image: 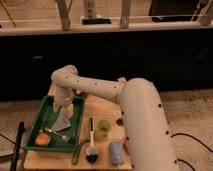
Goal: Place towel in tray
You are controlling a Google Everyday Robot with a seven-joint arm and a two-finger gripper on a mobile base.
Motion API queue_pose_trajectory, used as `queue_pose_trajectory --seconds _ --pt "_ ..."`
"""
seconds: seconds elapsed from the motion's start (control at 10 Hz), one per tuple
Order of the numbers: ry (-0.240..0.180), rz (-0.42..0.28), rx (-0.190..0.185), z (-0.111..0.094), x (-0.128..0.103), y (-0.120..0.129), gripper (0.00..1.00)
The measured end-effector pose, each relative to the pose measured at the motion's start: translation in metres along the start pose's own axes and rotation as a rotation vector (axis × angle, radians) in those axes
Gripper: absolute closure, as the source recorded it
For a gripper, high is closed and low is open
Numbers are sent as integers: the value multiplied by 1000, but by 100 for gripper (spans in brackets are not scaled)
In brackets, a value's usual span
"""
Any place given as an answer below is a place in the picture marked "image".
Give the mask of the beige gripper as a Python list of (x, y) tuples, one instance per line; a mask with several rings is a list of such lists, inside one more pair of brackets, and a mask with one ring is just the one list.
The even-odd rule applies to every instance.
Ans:
[(63, 109), (68, 119), (73, 116), (73, 92), (69, 88), (57, 87), (54, 95), (53, 110)]

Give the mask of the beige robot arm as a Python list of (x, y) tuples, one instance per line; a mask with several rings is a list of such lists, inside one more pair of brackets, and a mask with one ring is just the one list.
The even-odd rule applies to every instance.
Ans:
[(180, 171), (163, 105), (152, 82), (81, 77), (73, 65), (55, 70), (51, 80), (56, 86), (54, 107), (70, 104), (73, 89), (120, 106), (133, 171)]

